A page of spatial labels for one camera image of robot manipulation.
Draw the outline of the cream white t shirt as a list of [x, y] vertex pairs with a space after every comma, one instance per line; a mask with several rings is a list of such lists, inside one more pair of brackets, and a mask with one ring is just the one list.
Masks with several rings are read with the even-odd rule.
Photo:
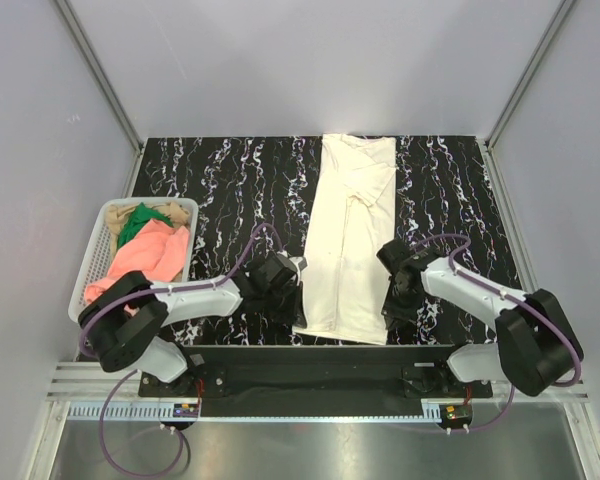
[[389, 274], [377, 258], [395, 236], [396, 141], [322, 138], [302, 272], [305, 327], [294, 333], [383, 345]]

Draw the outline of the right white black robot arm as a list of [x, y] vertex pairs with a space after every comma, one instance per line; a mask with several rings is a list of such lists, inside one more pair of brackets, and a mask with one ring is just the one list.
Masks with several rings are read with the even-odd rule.
[[446, 396], [476, 381], [506, 381], [530, 397], [549, 387], [576, 385], [584, 352], [556, 296], [545, 289], [528, 293], [507, 287], [460, 265], [456, 257], [470, 240], [459, 239], [460, 246], [447, 256], [425, 241], [409, 246], [395, 238], [380, 248], [377, 258], [389, 274], [381, 310], [387, 328], [414, 320], [431, 296], [495, 332], [495, 342], [464, 345], [434, 371], [435, 387]]

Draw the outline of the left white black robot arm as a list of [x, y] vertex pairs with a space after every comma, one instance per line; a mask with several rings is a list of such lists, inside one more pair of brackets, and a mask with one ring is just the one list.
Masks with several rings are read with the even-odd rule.
[[203, 317], [260, 313], [294, 324], [303, 317], [303, 257], [276, 252], [227, 276], [181, 283], [151, 282], [139, 271], [123, 275], [78, 316], [85, 353], [103, 371], [127, 368], [155, 377], [176, 396], [195, 386], [193, 361], [159, 337], [173, 323]]

